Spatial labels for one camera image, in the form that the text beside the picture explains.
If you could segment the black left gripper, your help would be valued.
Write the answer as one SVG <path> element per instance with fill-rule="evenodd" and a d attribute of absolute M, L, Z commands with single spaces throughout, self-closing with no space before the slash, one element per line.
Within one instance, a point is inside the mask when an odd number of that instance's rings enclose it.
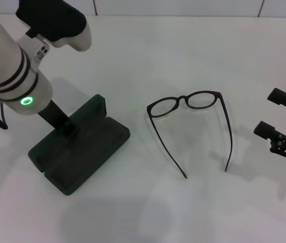
<path fill-rule="evenodd" d="M 77 126 L 53 100 L 38 115 L 66 138 L 77 134 Z"/>

